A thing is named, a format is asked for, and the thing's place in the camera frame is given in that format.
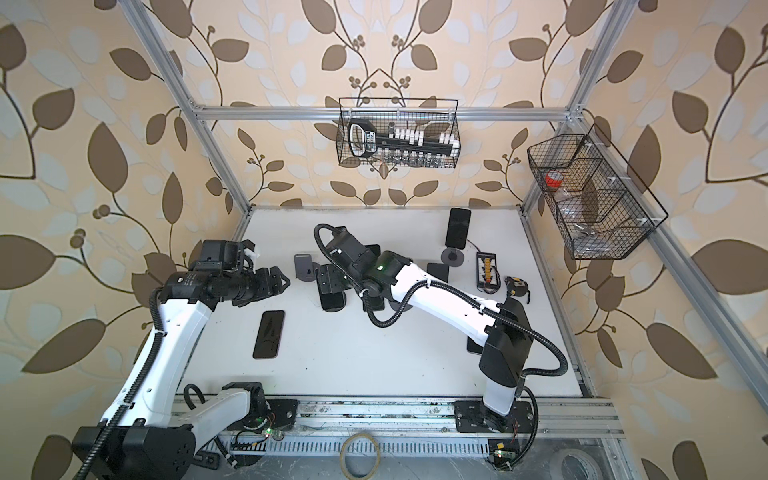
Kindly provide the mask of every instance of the black rack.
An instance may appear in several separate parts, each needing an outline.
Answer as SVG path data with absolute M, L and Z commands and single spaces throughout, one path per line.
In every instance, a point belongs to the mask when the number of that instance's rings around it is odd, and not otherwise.
M 444 98 L 340 98 L 339 164 L 455 168 L 457 109 L 458 100 Z
M 629 174 L 618 173 L 608 163 L 598 147 L 606 136 L 595 136 L 594 129 L 531 146 L 528 163 L 571 257 L 621 260 L 669 214 L 621 152 L 616 150 Z M 663 213 L 646 211 L 627 182 L 649 194 Z

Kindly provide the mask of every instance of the white table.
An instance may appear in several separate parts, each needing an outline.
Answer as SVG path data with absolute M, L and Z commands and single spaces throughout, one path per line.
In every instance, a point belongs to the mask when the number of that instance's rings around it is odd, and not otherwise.
M 486 377 L 480 356 L 468 353 L 466 336 L 416 308 L 393 326 L 380 329 L 347 290 L 347 305 L 336 313 L 320 308 L 317 287 L 293 279 L 293 255 L 311 253 L 326 263 L 313 239 L 318 223 L 346 226 L 364 244 L 377 243 L 413 258 L 423 269 L 439 262 L 445 248 L 448 209 L 440 210 L 256 210 L 244 238 L 260 253 L 257 266 L 279 266 L 291 286 L 281 295 L 236 308 L 217 306 L 192 355 L 184 381 L 215 393 L 229 382 L 262 382 L 267 395 L 328 396 L 481 396 Z M 544 291 L 531 248 L 516 210 L 473 210 L 468 238 L 496 253 L 504 275 L 523 278 L 531 287 L 525 305 L 531 328 L 564 353 L 565 346 Z M 475 251 L 451 268 L 449 282 L 478 296 Z M 488 296 L 504 301 L 505 288 Z M 259 322 L 265 310 L 285 310 L 280 349 L 275 359 L 254 359 Z M 376 315 L 389 318 L 389 305 Z M 534 342 L 526 367 L 556 368 L 558 361 Z M 572 369 L 559 377 L 532 376 L 527 385 L 537 396 L 581 396 Z

